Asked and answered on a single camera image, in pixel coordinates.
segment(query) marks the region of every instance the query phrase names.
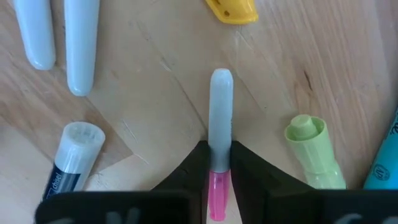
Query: teal marker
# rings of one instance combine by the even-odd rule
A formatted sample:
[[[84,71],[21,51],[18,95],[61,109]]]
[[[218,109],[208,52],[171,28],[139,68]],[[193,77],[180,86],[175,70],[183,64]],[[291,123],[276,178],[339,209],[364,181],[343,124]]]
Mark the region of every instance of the teal marker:
[[[364,189],[398,189],[398,110],[373,162]]]

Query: wood grain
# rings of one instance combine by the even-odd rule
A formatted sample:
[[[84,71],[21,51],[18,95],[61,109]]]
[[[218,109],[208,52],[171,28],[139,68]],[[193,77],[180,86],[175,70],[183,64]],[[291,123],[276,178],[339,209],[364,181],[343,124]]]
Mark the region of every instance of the wood grain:
[[[106,132],[87,190],[151,189],[206,139],[216,68],[234,75],[234,138],[300,180],[283,137],[291,118],[327,121],[348,187],[359,188],[398,103],[393,0],[258,0],[259,21],[246,26],[220,23],[202,0],[102,1],[87,98],[66,85],[63,2],[52,1],[57,62],[47,72],[26,60],[11,2],[0,3],[4,223],[33,215],[71,121]],[[227,216],[240,223],[233,199]]]

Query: white marker cap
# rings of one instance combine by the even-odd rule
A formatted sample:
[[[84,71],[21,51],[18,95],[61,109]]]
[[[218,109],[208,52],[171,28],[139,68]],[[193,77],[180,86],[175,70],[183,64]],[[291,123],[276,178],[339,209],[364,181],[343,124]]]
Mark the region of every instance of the white marker cap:
[[[213,172],[229,170],[229,151],[232,142],[234,80],[228,69],[219,68],[210,80],[209,136]]]
[[[38,70],[50,70],[55,63],[50,0],[14,0],[26,57]]]
[[[67,79],[75,96],[87,96],[94,83],[100,0],[65,0]]]
[[[63,129],[55,165],[65,173],[80,174],[75,190],[81,190],[105,142],[105,133],[94,124],[74,122]]]

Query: marker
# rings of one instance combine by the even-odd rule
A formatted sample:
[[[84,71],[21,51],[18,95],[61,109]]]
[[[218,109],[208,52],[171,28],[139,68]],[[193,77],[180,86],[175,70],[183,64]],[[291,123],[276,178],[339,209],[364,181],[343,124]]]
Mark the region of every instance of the marker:
[[[308,185],[316,189],[346,188],[324,120],[298,115],[285,129],[285,138],[304,168]]]
[[[398,110],[373,162],[364,189],[398,189]]]
[[[87,96],[94,83],[100,0],[65,0],[67,80],[75,96]]]
[[[14,7],[28,61],[50,70],[55,63],[50,0],[14,0]]]
[[[211,149],[209,208],[214,221],[225,219],[229,189],[229,152],[232,143],[233,78],[216,69],[210,81],[209,136]]]
[[[66,125],[43,200],[55,194],[82,190],[104,141],[104,132],[94,124]]]

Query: black marker body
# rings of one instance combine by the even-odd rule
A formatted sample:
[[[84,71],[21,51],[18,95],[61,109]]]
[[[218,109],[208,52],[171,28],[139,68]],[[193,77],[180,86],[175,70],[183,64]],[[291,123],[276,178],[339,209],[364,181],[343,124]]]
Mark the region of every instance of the black marker body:
[[[79,177],[80,174],[66,173],[54,164],[43,194],[43,200],[48,199],[55,194],[72,192],[75,189]]]

